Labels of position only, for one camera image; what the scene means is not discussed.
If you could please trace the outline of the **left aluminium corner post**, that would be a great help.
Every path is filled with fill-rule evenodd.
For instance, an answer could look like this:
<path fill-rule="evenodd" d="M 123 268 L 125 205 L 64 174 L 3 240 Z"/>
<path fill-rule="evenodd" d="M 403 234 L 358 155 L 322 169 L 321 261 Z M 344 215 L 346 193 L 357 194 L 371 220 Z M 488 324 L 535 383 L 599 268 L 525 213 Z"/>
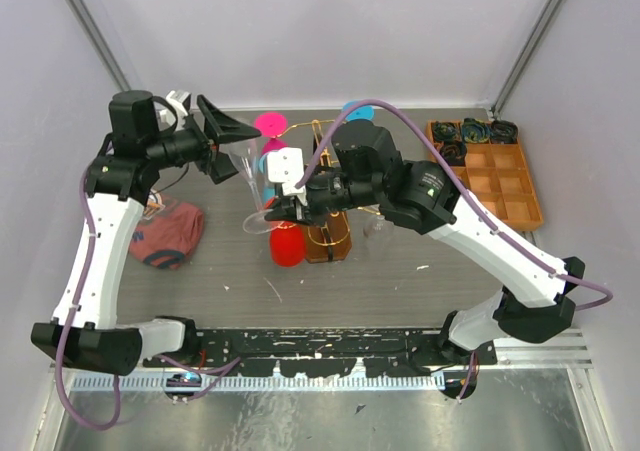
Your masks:
<path fill-rule="evenodd" d="M 130 91 L 131 84 L 85 0 L 65 1 L 116 88 L 122 92 Z"/>

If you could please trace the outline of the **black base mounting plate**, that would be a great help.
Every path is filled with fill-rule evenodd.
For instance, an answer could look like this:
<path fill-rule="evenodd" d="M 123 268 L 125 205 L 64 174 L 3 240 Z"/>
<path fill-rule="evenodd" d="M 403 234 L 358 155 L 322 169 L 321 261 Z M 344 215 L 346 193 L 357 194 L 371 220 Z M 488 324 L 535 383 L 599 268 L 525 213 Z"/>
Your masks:
<path fill-rule="evenodd" d="M 196 344 L 181 363 L 218 368 L 238 358 L 231 374 L 243 377 L 346 377 L 358 365 L 367 378 L 422 377 L 468 363 L 440 349 L 437 331 L 420 328 L 210 328 L 196 331 Z"/>

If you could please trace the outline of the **wooden compartment tray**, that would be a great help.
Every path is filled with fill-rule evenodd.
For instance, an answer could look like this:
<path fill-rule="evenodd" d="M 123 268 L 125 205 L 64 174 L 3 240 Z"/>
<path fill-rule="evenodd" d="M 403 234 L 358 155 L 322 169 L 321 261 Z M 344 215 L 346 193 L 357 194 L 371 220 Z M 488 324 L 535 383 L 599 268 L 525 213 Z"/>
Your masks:
<path fill-rule="evenodd" d="M 434 121 L 425 131 L 433 145 L 429 125 Z M 514 230 L 532 232 L 544 223 L 519 136 L 516 144 L 470 144 L 465 164 L 449 166 L 491 213 Z"/>

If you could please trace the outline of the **clear wine glass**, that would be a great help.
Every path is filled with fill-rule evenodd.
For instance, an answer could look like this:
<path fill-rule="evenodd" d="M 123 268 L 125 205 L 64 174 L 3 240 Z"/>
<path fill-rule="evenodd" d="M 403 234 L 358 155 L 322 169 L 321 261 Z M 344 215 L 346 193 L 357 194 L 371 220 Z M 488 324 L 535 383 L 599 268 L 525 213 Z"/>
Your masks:
<path fill-rule="evenodd" d="M 267 212 L 264 210 L 262 194 L 258 186 L 257 139 L 251 138 L 242 142 L 228 144 L 225 146 L 225 150 L 239 175 L 248 184 L 255 206 L 255 211 L 243 221 L 243 230 L 253 235 L 272 232 L 276 229 L 278 223 L 265 220 Z"/>
<path fill-rule="evenodd" d="M 394 225 L 380 214 L 371 214 L 363 225 L 363 236 L 370 258 L 383 258 L 392 242 Z"/>

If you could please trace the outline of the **light blue wine glass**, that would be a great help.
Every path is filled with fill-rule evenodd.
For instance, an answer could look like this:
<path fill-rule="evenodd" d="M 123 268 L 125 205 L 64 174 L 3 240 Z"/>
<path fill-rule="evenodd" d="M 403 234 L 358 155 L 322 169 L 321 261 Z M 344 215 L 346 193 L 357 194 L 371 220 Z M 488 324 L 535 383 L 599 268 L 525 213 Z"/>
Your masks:
<path fill-rule="evenodd" d="M 358 103 L 358 100 L 352 100 L 344 104 L 342 110 L 345 111 L 355 104 Z M 349 113 L 345 118 L 344 122 L 350 122 L 354 120 L 367 120 L 372 121 L 375 116 L 375 109 L 371 105 L 361 106 L 358 109 L 355 109 L 351 113 Z"/>
<path fill-rule="evenodd" d="M 258 160 L 258 171 L 261 179 L 261 196 L 263 207 L 277 196 L 275 185 L 268 179 L 267 175 L 267 154 L 263 154 Z"/>

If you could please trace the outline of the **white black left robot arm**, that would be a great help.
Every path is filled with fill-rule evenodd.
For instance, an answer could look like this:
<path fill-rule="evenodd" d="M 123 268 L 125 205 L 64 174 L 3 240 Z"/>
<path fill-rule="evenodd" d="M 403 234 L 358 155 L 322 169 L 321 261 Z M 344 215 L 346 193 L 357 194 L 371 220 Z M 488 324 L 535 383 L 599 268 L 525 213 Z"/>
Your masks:
<path fill-rule="evenodd" d="M 127 376 L 140 361 L 161 354 L 188 367 L 201 348 L 193 320 L 117 323 L 129 245 L 162 170 L 193 163 L 220 184 L 237 173 L 221 146 L 261 133 L 205 96 L 188 93 L 162 98 L 145 90 L 119 92 L 108 113 L 111 131 L 80 182 L 84 225 L 68 283 L 50 320 L 33 325 L 31 342 L 56 371 Z"/>

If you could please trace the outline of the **right aluminium corner post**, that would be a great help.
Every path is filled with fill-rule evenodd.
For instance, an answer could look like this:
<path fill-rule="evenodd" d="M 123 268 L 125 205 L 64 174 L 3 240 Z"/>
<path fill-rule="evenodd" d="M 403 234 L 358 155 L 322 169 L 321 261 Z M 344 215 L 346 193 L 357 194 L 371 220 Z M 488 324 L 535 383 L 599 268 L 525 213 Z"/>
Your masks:
<path fill-rule="evenodd" d="M 529 65 L 550 32 L 566 1 L 567 0 L 546 0 L 544 2 L 496 98 L 488 108 L 488 115 L 491 118 L 499 118 L 501 116 L 502 111 L 505 109 L 518 84 L 524 77 Z"/>

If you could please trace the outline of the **aluminium corner post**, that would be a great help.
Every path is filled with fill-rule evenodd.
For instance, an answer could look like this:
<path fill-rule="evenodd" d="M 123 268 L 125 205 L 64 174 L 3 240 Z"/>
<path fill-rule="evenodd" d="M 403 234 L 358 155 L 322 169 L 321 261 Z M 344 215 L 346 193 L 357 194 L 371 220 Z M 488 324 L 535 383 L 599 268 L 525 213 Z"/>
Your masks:
<path fill-rule="evenodd" d="M 85 0 L 65 1 L 116 88 L 122 92 L 130 91 L 131 84 Z"/>
<path fill-rule="evenodd" d="M 546 0 L 544 2 L 496 98 L 488 108 L 488 115 L 491 118 L 499 118 L 501 116 L 502 111 L 505 109 L 518 84 L 524 77 L 529 65 L 550 32 L 566 1 L 567 0 Z"/>

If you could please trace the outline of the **red wine glass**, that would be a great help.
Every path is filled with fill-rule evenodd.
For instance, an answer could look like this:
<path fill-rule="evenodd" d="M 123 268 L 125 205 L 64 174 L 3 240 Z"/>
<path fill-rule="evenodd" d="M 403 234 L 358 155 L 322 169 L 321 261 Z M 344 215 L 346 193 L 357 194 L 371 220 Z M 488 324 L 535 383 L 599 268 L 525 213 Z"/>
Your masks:
<path fill-rule="evenodd" d="M 293 223 L 277 225 L 269 237 L 271 258 L 281 267 L 294 267 L 305 259 L 306 244 L 301 228 Z"/>

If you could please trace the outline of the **folded red t-shirt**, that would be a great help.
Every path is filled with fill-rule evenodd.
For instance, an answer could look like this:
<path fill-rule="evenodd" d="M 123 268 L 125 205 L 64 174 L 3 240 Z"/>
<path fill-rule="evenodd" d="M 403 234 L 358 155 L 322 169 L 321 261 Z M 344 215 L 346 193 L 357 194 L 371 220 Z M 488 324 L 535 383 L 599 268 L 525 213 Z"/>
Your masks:
<path fill-rule="evenodd" d="M 147 266 L 178 269 L 195 252 L 204 224 L 200 208 L 153 190 L 133 231 L 129 254 Z"/>

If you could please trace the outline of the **dark rubber bands pile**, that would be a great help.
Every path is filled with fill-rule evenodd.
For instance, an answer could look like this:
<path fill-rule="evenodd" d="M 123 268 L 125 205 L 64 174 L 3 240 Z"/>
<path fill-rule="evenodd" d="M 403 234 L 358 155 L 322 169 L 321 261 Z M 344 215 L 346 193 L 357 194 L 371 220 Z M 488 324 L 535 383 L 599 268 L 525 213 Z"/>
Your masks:
<path fill-rule="evenodd" d="M 470 144 L 516 144 L 519 127 L 510 121 L 434 121 L 429 125 L 436 149 L 451 166 L 463 166 Z"/>

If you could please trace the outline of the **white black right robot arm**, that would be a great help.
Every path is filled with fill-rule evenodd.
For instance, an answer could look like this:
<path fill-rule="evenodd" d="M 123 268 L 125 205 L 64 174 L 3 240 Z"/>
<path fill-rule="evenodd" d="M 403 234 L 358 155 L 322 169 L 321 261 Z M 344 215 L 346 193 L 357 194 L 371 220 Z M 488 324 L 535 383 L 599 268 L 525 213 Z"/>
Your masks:
<path fill-rule="evenodd" d="M 336 167 L 305 165 L 299 148 L 267 154 L 266 176 L 277 195 L 266 220 L 321 225 L 332 213 L 375 205 L 385 220 L 452 247 L 496 278 L 500 291 L 447 316 L 437 341 L 444 361 L 462 364 L 500 338 L 541 344 L 571 326 L 576 305 L 568 294 L 584 274 L 580 259 L 532 245 L 435 162 L 403 159 L 384 127 L 344 123 L 331 145 Z"/>

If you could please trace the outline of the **aluminium front rail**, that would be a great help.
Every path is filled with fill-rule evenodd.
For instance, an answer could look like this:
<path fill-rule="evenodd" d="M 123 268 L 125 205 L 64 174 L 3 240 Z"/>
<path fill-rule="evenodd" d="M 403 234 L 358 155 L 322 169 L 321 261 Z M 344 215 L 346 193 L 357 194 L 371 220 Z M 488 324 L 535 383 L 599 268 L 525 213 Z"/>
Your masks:
<path fill-rule="evenodd" d="M 420 329 L 187 329 L 183 346 L 162 356 L 102 344 L 108 361 L 65 362 L 56 376 L 72 389 L 161 386 L 173 398 L 209 384 L 227 389 L 355 390 L 424 388 L 470 396 L 483 367 L 588 369 L 581 334 L 570 330 L 541 345 L 501 338 L 474 355 L 449 358 L 437 333 Z"/>

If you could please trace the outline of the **clear front wine glass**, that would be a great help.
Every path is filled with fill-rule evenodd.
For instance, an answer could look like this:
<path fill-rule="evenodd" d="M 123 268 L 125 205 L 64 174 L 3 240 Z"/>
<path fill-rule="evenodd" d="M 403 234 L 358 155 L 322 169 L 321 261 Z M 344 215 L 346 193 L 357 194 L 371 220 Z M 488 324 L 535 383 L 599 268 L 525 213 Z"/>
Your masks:
<path fill-rule="evenodd" d="M 380 214 L 371 214 L 363 225 L 363 236 L 370 258 L 383 258 L 392 242 L 394 225 Z"/>

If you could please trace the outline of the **pink wine glass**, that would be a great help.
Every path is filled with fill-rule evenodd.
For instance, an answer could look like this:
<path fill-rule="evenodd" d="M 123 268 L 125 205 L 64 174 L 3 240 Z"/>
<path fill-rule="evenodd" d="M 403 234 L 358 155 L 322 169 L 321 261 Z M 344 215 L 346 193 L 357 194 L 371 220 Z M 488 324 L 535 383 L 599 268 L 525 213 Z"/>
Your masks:
<path fill-rule="evenodd" d="M 281 139 L 287 126 L 288 121 L 286 117 L 277 112 L 266 112 L 255 119 L 254 127 L 257 128 L 266 139 L 261 150 L 262 155 L 287 147 L 287 144 Z"/>

